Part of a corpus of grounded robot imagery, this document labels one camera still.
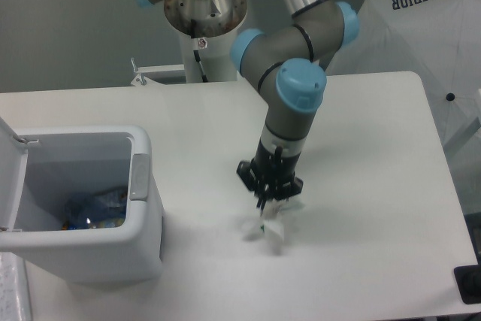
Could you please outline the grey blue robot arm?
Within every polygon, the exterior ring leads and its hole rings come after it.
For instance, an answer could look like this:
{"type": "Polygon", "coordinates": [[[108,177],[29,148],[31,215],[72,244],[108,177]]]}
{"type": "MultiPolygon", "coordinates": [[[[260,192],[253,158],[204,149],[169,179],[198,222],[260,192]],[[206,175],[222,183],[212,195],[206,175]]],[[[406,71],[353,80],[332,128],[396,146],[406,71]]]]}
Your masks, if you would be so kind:
{"type": "Polygon", "coordinates": [[[323,57],[352,42],[356,12],[345,2],[285,0],[292,24],[267,35],[242,30],[247,0],[136,0],[162,4],[180,39],[186,81],[213,83],[246,79],[268,105],[256,154],[237,174],[257,206],[285,201],[303,187],[295,167],[323,100],[323,57]]]}

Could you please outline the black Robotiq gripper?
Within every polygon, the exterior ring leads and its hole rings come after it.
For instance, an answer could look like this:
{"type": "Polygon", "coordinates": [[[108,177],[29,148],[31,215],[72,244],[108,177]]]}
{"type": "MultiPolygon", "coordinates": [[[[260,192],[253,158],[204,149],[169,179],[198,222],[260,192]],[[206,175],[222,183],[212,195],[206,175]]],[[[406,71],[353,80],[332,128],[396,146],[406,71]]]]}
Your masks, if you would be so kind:
{"type": "Polygon", "coordinates": [[[287,201],[302,191],[304,182],[295,176],[299,155],[285,156],[285,152],[281,146],[271,152],[259,142],[253,160],[239,162],[237,175],[258,199],[256,207],[259,210],[287,201]]]}

